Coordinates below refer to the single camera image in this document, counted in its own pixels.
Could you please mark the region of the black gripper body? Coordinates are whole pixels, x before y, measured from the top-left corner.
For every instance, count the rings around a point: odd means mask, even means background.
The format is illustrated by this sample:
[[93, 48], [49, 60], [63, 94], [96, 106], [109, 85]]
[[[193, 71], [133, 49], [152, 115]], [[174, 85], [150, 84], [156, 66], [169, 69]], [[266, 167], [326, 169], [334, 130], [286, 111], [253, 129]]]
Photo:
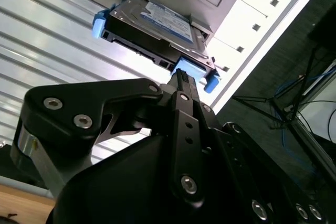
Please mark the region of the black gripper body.
[[58, 196], [54, 223], [249, 223], [230, 136], [197, 102], [125, 102], [50, 114], [48, 141], [63, 168], [94, 140], [142, 127], [153, 134], [72, 176]]

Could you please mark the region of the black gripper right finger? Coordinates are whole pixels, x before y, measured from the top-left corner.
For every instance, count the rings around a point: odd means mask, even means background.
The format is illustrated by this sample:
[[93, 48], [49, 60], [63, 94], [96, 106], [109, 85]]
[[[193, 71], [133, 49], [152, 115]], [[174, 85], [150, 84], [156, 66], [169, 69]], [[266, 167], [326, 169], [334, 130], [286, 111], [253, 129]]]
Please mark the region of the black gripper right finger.
[[219, 220], [226, 223], [328, 223], [327, 216], [270, 156], [237, 124], [221, 127], [200, 102], [195, 80], [183, 74], [201, 124], [203, 144], [212, 150]]

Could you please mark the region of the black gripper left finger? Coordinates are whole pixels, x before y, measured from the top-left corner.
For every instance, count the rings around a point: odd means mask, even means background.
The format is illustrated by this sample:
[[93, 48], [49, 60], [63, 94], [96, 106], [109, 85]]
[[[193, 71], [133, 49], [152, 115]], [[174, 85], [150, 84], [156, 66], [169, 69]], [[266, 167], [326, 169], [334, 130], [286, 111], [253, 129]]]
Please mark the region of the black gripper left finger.
[[50, 114], [74, 106], [85, 109], [91, 104], [105, 106], [125, 102], [153, 102], [165, 105], [169, 102], [194, 102], [189, 89], [183, 86], [184, 73], [182, 70], [176, 71], [168, 84], [160, 86], [148, 79], [130, 79], [32, 88], [24, 97], [14, 142], [25, 161], [34, 165], [57, 203], [58, 196], [72, 176], [154, 132], [148, 127], [142, 127], [130, 133], [97, 138], [84, 157], [69, 168], [63, 168], [47, 139], [51, 127]]

